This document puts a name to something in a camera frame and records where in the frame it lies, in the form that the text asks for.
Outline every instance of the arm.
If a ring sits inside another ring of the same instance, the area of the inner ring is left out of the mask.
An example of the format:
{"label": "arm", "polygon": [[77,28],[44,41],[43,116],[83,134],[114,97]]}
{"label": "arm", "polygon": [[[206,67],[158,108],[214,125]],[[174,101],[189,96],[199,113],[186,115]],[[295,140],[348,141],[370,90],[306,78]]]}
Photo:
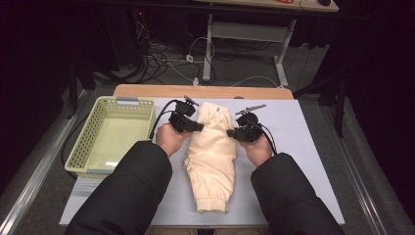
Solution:
{"label": "arm", "polygon": [[158,130],[157,145],[134,144],[82,205],[66,234],[144,234],[171,178],[168,158],[189,135],[164,124]]}
{"label": "arm", "polygon": [[272,234],[344,234],[291,156],[271,158],[262,137],[241,145],[257,166],[251,182]]}

